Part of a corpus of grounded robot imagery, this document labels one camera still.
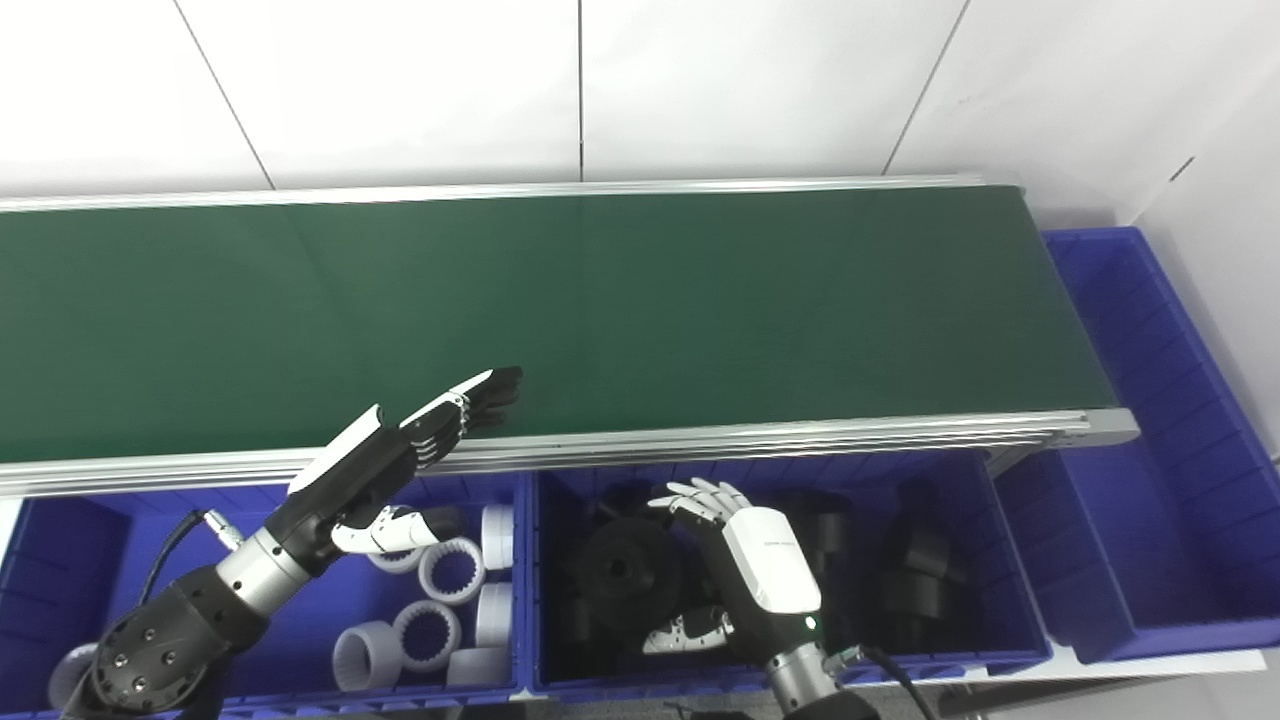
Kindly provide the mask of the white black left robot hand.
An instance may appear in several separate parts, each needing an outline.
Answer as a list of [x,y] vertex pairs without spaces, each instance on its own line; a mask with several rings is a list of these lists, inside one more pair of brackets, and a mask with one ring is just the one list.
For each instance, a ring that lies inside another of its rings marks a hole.
[[481,372],[398,423],[371,406],[291,482],[257,533],[268,559],[316,578],[348,553],[402,553],[461,537],[460,510],[415,510],[392,500],[466,434],[504,423],[522,378],[521,366]]

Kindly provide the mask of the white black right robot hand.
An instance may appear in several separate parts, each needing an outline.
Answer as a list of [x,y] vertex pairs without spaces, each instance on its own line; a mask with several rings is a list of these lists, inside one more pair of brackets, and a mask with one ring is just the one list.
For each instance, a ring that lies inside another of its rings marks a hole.
[[698,541],[718,596],[650,632],[644,655],[691,653],[727,647],[740,660],[768,667],[772,659],[822,641],[822,594],[787,516],[755,505],[727,482],[672,480],[648,501]]

